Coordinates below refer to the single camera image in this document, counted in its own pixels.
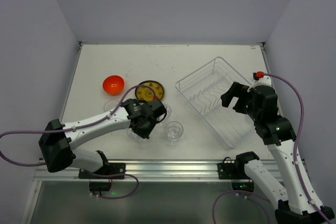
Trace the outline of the yellow patterned plate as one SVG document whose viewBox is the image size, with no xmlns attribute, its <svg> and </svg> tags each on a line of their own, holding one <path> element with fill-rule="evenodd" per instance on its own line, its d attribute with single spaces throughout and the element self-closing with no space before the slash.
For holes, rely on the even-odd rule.
<svg viewBox="0 0 336 224">
<path fill-rule="evenodd" d="M 163 100 L 165 96 L 164 86 L 158 81 L 146 80 L 139 83 L 135 89 L 135 97 L 140 101 L 152 101 L 154 98 Z"/>
</svg>

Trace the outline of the clear glass cup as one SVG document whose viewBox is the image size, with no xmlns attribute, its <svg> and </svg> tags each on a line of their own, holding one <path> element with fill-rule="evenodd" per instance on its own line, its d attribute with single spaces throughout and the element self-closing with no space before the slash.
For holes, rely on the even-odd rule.
<svg viewBox="0 0 336 224">
<path fill-rule="evenodd" d="M 176 143 L 183 135 L 184 127 L 177 121 L 171 121 L 166 124 L 164 134 L 169 143 Z"/>
<path fill-rule="evenodd" d="M 162 121 L 162 123 L 165 123 L 165 122 L 170 118 L 170 116 L 171 116 L 171 114 L 172 114 L 172 109 L 171 109 L 171 107 L 170 107 L 168 104 L 164 104 L 164 107 L 165 107 L 165 109 L 166 109 L 166 117 L 165 117 L 165 119 Z"/>
<path fill-rule="evenodd" d="M 138 136 L 137 134 L 135 134 L 134 131 L 131 128 L 127 129 L 127 136 L 131 140 L 134 140 L 134 141 L 137 141 L 137 142 L 144 142 L 144 141 L 146 141 L 145 138 L 141 138 L 140 136 Z"/>
<path fill-rule="evenodd" d="M 103 111 L 106 113 L 107 112 L 110 113 L 114 111 L 115 109 L 118 109 L 119 103 L 120 103 L 119 100 L 108 100 L 103 106 Z"/>
</svg>

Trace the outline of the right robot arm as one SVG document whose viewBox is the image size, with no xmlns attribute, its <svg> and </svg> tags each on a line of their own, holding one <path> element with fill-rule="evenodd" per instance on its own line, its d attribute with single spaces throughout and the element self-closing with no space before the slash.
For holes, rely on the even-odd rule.
<svg viewBox="0 0 336 224">
<path fill-rule="evenodd" d="M 278 166 L 282 183 L 264 168 L 254 152 L 239 154 L 235 159 L 237 170 L 251 178 L 271 202 L 277 222 L 324 223 L 334 219 L 333 209 L 322 203 L 310 183 L 299 152 L 295 150 L 293 127 L 278 113 L 275 90 L 267 85 L 248 87 L 234 82 L 220 98 L 223 107 L 237 98 L 234 111 L 252 119 L 256 133 Z"/>
</svg>

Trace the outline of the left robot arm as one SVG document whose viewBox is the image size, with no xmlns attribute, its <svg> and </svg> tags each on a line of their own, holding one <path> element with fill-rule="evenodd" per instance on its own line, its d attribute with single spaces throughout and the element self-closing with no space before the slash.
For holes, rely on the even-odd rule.
<svg viewBox="0 0 336 224">
<path fill-rule="evenodd" d="M 167 109 L 158 98 L 150 102 L 127 99 L 111 111 L 81 121 L 61 124 L 59 120 L 52 120 L 39 140 L 47 170 L 56 173 L 73 167 L 102 177 L 111 175 L 112 168 L 103 151 L 88 151 L 82 145 L 127 129 L 148 139 L 166 115 Z"/>
</svg>

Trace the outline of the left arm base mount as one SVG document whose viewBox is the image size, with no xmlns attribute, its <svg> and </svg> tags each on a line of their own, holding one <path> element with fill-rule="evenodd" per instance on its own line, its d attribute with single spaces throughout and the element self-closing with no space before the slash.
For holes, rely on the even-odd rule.
<svg viewBox="0 0 336 224">
<path fill-rule="evenodd" d="M 86 170 L 80 170 L 78 178 L 79 179 L 108 179 L 108 175 L 115 175 L 112 179 L 124 179 L 124 174 L 126 171 L 126 163 L 113 162 L 108 165 L 105 164 L 96 172 L 88 172 Z"/>
</svg>

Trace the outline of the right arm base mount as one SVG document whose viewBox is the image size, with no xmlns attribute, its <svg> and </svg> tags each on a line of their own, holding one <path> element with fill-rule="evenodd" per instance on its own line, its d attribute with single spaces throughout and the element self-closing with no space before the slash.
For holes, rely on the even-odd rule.
<svg viewBox="0 0 336 224">
<path fill-rule="evenodd" d="M 217 163 L 218 179 L 249 179 L 245 173 L 245 165 L 253 160 L 259 160 L 259 156 L 254 152 L 245 152 L 236 155 L 236 159 L 225 157 L 222 162 Z"/>
</svg>

